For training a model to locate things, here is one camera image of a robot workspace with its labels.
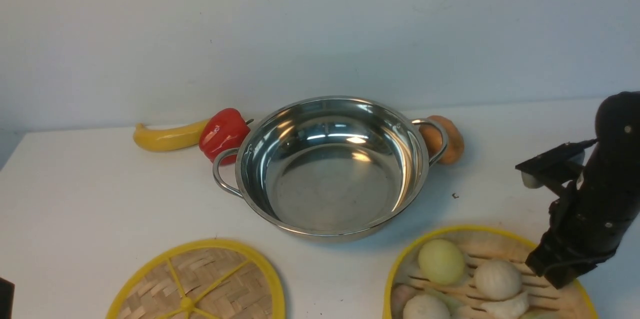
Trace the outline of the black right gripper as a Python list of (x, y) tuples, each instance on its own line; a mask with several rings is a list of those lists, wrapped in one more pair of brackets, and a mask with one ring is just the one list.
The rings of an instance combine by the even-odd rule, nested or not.
[(550, 208), (550, 227), (525, 263), (562, 289), (611, 259), (638, 214), (637, 182), (572, 182)]

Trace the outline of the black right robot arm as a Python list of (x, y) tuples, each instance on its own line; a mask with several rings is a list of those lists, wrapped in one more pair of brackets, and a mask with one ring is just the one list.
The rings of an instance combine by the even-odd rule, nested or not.
[(640, 94), (608, 96), (594, 127), (594, 139), (563, 143), (515, 166), (526, 187), (557, 196), (550, 227), (525, 261), (556, 289), (611, 259), (640, 210)]

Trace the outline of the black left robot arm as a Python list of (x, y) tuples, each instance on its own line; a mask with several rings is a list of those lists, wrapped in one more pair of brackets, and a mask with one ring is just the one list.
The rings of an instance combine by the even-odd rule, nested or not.
[(12, 318), (14, 294), (14, 283), (0, 278), (0, 319)]

